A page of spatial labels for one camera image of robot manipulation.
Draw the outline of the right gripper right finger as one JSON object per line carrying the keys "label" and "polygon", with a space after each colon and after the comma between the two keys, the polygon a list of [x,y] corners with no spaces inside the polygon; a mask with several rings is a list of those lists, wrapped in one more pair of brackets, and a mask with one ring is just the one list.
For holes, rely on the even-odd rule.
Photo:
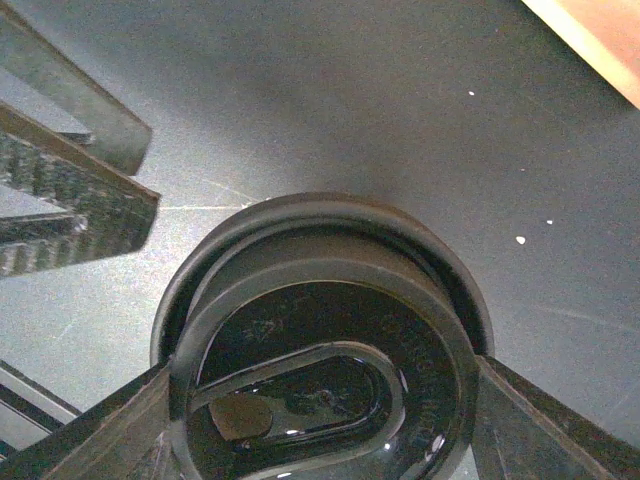
{"label": "right gripper right finger", "polygon": [[481,479],[637,479],[639,450],[489,356],[478,356]]}

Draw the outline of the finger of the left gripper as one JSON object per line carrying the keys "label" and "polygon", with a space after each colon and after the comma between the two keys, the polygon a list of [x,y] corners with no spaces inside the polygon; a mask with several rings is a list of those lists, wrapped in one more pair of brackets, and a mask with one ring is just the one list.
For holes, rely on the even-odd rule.
{"label": "finger of the left gripper", "polygon": [[7,104],[1,106],[1,184],[55,208],[2,218],[4,278],[138,251],[160,200]]}
{"label": "finger of the left gripper", "polygon": [[88,152],[126,175],[138,173],[152,130],[37,32],[1,6],[1,66],[88,128]]}

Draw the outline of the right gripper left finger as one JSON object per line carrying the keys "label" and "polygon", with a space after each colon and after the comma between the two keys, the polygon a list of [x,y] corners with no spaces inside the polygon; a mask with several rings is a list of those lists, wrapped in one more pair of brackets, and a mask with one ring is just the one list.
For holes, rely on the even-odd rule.
{"label": "right gripper left finger", "polygon": [[157,364],[1,463],[3,479],[124,479],[169,424],[169,366]]}

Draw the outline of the orange paper bag white handles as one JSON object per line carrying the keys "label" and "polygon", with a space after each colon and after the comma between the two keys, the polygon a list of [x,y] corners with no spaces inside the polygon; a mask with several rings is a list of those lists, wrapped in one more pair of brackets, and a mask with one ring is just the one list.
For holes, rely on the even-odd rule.
{"label": "orange paper bag white handles", "polygon": [[634,107],[639,106],[639,3],[624,0],[525,0]]}

